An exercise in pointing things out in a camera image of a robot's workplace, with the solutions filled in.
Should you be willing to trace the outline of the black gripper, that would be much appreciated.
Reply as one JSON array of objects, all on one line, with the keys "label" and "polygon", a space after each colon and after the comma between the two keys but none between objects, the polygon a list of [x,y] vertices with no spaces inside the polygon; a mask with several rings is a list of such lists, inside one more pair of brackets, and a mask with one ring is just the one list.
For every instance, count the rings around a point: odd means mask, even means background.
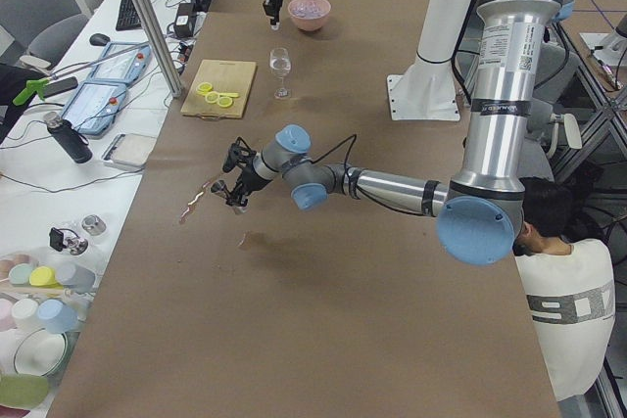
[{"label": "black gripper", "polygon": [[270,26],[280,24],[280,11],[283,0],[265,0],[263,3],[265,14],[268,16]]},{"label": "black gripper", "polygon": [[248,196],[262,190],[272,181],[272,170],[259,158],[250,158],[237,165],[241,173],[233,191],[229,191],[226,203],[234,208],[245,208]]}]

